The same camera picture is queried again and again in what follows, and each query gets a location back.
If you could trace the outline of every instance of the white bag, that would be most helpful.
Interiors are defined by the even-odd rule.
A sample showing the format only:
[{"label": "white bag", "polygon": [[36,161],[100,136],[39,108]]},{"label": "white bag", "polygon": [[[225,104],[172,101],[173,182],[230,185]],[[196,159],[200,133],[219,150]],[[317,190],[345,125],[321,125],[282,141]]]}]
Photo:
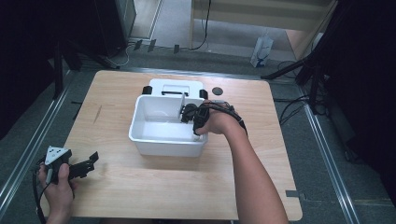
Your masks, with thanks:
[{"label": "white bag", "polygon": [[270,54],[271,47],[274,40],[268,35],[261,36],[257,39],[256,47],[251,55],[250,63],[254,67],[264,67],[268,60],[268,55]]}]

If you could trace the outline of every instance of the right hand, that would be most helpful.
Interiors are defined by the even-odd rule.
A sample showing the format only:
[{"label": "right hand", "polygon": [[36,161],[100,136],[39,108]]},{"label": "right hand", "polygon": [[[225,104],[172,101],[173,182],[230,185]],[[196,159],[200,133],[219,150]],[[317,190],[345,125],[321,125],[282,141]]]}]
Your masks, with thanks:
[{"label": "right hand", "polygon": [[226,113],[214,109],[210,109],[209,113],[209,120],[204,127],[195,130],[196,133],[200,135],[204,133],[227,134],[231,130],[243,129],[235,118]]}]

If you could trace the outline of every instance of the human arm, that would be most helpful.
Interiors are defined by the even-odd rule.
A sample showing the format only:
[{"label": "human arm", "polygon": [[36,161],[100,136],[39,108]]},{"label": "human arm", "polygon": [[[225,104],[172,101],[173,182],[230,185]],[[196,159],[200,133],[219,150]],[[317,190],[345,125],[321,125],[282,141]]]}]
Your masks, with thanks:
[{"label": "human arm", "polygon": [[196,132],[222,133],[230,145],[236,206],[241,223],[288,223],[274,183],[236,119],[212,110],[205,126]]},{"label": "human arm", "polygon": [[[45,188],[47,172],[45,166],[40,166],[38,178],[41,186]],[[49,217],[47,223],[67,223],[71,217],[73,190],[70,187],[69,181],[69,165],[64,163],[61,165],[58,174],[58,184],[50,183],[45,189],[47,201],[49,202]]]}]

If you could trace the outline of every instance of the white plastic bin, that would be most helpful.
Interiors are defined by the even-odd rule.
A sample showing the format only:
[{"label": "white plastic bin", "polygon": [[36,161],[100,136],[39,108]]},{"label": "white plastic bin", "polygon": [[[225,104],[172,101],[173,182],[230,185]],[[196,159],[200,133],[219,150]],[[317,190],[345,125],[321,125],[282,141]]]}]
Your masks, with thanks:
[{"label": "white plastic bin", "polygon": [[129,137],[141,154],[178,157],[201,155],[207,134],[197,137],[192,131],[192,121],[187,124],[180,122],[179,110],[183,101],[185,105],[199,106],[204,99],[183,98],[181,94],[141,95],[137,98]]}]

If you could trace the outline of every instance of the forearm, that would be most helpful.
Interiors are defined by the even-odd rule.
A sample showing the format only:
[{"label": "forearm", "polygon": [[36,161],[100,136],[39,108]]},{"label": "forearm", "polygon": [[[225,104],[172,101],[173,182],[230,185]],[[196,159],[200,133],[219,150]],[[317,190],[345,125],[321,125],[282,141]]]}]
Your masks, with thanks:
[{"label": "forearm", "polygon": [[70,213],[49,214],[47,224],[66,224],[70,220]]},{"label": "forearm", "polygon": [[238,216],[242,223],[288,223],[276,188],[262,166],[245,130],[225,134],[233,154]]}]

